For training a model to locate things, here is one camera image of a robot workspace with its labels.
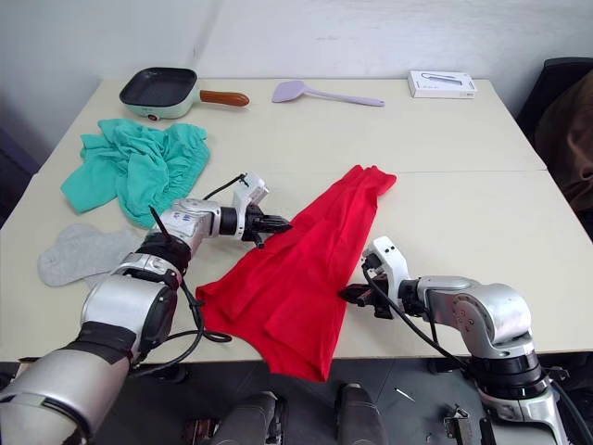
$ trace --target red cloth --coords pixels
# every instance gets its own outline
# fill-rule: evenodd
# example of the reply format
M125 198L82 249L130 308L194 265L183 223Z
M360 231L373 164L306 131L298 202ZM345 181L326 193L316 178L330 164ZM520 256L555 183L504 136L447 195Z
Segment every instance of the red cloth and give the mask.
M327 380L346 311L337 292L360 259L377 197L395 181L374 166L352 168L291 221L291 230L196 290L206 303L206 327L250 343L273 373Z

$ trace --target white box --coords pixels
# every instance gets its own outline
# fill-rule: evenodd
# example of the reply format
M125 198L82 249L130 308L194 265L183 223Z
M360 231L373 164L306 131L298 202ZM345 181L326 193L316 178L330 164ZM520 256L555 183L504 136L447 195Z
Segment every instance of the white box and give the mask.
M408 84L412 97L473 99L478 91L465 72L410 71Z

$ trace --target white wall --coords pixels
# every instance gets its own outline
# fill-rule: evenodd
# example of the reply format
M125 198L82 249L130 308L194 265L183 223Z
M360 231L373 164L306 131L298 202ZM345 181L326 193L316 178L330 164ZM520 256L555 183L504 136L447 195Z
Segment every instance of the white wall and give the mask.
M466 70L516 112L544 59L593 57L591 0L0 2L0 124L37 159L101 77L148 66L203 77Z

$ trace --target black nonstick surface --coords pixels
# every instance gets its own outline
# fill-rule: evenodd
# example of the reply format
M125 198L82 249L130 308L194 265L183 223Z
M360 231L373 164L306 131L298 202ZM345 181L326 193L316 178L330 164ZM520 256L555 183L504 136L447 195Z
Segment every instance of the black nonstick surface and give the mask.
M123 87L120 100L141 107L172 107L189 95L197 75L185 68L147 68Z

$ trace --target wooden handle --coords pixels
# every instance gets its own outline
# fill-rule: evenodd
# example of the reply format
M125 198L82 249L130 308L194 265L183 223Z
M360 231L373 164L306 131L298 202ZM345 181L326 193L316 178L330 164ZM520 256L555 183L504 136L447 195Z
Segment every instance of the wooden handle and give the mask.
M241 93L223 93L221 91L207 90L200 91L200 100L215 104L233 105L234 107L244 107L249 103L249 97Z

